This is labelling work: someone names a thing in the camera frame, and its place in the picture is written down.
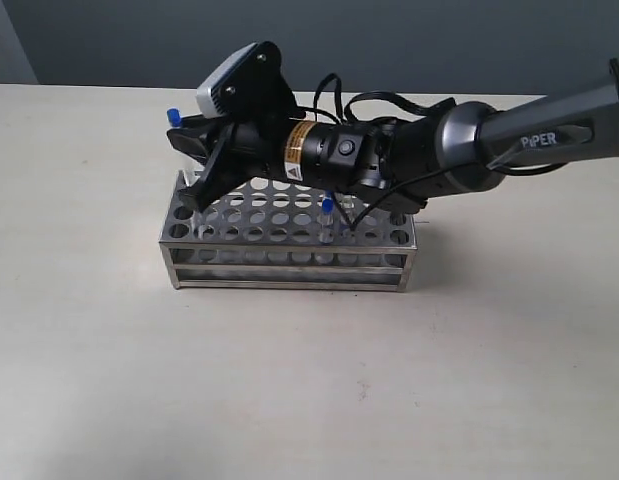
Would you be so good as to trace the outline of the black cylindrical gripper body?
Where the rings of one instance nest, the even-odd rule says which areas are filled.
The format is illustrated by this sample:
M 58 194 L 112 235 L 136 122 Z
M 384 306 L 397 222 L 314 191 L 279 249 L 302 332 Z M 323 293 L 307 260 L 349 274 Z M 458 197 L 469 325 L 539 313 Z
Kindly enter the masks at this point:
M 389 187 L 383 166 L 389 140 L 370 122 L 219 121 L 232 131 L 216 162 L 218 196 L 255 177 L 364 198 Z

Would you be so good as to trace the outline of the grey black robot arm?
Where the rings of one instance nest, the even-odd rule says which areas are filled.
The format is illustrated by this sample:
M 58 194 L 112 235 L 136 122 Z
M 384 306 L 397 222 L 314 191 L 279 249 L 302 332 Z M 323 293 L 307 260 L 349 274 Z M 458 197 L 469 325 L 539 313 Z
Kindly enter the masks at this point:
M 190 116 L 167 137 L 202 168 L 179 193 L 193 210 L 262 178 L 411 214 L 432 198 L 488 191 L 508 176 L 619 157 L 619 62 L 611 60 L 604 76 L 588 86 L 509 110 L 446 99 L 412 121 Z

